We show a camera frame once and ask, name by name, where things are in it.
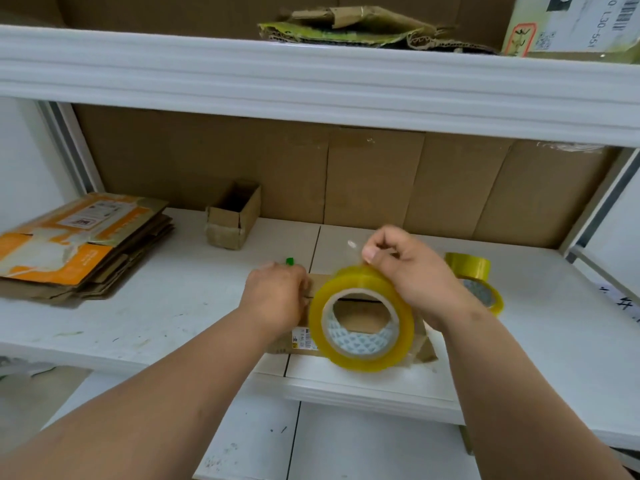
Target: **hand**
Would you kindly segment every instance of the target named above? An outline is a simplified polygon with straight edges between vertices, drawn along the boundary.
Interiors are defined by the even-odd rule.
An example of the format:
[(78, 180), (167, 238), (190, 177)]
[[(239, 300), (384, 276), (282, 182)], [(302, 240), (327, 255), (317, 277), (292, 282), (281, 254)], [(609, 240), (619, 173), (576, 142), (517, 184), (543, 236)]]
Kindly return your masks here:
[(436, 330), (460, 313), (478, 306), (485, 310), (434, 250), (398, 227), (378, 229), (364, 245), (362, 258), (388, 277), (409, 305), (425, 312)]
[(300, 322), (309, 283), (302, 266), (269, 263), (249, 273), (238, 308), (260, 320), (276, 339)]

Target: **black square on label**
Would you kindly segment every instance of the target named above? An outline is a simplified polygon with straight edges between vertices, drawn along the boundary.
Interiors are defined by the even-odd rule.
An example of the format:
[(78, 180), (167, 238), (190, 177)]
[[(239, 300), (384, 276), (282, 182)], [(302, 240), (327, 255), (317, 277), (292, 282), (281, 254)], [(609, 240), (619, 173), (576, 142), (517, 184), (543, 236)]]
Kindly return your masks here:
[(573, 0), (549, 0), (547, 11), (567, 11)]

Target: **red-bordered sticker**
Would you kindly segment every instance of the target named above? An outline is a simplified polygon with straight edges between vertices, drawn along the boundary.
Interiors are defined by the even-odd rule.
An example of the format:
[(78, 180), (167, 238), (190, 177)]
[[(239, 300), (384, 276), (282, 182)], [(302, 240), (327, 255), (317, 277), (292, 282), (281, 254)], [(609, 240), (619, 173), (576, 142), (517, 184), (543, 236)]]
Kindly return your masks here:
[(507, 47), (504, 50), (505, 55), (513, 55), (515, 57), (527, 55), (537, 30), (537, 23), (517, 24), (507, 42)]

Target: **person's left hand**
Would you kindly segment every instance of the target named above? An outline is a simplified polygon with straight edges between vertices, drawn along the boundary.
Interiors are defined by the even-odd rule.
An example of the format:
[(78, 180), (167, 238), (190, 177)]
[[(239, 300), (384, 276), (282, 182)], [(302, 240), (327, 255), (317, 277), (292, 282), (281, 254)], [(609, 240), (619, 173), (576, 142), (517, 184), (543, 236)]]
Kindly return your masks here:
[(249, 273), (239, 309), (260, 320), (275, 339), (300, 322), (309, 284), (302, 266), (270, 263)]

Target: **white wall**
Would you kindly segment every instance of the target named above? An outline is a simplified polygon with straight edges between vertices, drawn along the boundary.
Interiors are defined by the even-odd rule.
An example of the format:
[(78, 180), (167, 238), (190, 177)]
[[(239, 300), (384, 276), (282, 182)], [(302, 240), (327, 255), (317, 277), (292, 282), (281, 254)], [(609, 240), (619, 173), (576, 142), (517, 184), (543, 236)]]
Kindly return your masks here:
[(615, 279), (640, 294), (640, 172), (628, 183), (586, 249)]
[(0, 97), (0, 231), (76, 197), (36, 102)]

